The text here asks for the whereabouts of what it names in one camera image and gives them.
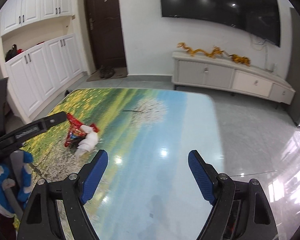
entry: tile floor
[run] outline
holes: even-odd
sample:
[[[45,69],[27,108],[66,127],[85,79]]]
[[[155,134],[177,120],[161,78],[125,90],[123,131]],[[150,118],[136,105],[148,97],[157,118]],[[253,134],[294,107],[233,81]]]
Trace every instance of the tile floor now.
[[[86,82],[84,76],[69,89],[118,87],[172,90],[171,82],[111,79]],[[276,103],[204,88],[178,90],[207,94],[215,103],[225,156],[225,171],[234,180],[260,181],[273,209],[280,240],[287,240],[300,224],[300,128]],[[46,116],[64,97],[61,93],[37,119]],[[20,121],[9,117],[7,130]]]

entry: blue gripper pad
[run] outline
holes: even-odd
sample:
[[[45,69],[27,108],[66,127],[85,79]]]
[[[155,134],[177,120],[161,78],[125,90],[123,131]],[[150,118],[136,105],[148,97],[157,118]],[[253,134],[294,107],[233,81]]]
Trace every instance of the blue gripper pad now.
[[[203,198],[209,201],[211,205],[214,205],[216,198],[213,195],[213,184],[193,152],[194,151],[189,152],[188,155],[189,168],[199,186]]]
[[[103,173],[108,165],[108,154],[104,150],[100,150],[101,155],[97,162],[94,164],[87,178],[83,182],[82,195],[80,197],[82,204],[92,199],[97,186],[101,180]]]

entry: table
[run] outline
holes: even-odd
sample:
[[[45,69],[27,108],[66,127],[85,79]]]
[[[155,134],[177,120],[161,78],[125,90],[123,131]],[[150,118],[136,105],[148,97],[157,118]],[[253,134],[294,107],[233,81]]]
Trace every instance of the table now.
[[[100,129],[100,141],[79,159],[63,146],[64,122],[26,142],[34,155],[34,181],[64,179],[99,149],[108,153],[106,171],[85,205],[102,240],[196,239],[212,206],[204,200],[188,166],[196,149],[218,173],[224,171],[214,105],[202,94],[150,89],[80,89],[51,112],[70,112]],[[71,232],[61,203],[63,229]]]

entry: drawer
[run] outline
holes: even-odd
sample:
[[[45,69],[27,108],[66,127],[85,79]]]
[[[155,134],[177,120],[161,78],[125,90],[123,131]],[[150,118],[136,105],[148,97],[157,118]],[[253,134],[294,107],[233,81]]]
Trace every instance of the drawer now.
[[[178,61],[178,82],[183,84],[203,85],[206,64],[191,61]]]
[[[279,85],[273,84],[271,93],[269,98],[273,101],[279,102],[279,103],[286,103],[290,105],[292,99],[294,96],[294,91],[291,91],[287,88],[281,87]]]
[[[268,97],[272,82],[269,80],[236,71],[232,89]]]

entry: black screen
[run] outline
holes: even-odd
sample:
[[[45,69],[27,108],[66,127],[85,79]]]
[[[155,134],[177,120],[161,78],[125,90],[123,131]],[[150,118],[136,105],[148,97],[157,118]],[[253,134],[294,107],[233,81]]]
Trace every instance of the black screen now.
[[[221,23],[280,46],[277,0],[161,0],[161,7],[163,17]]]

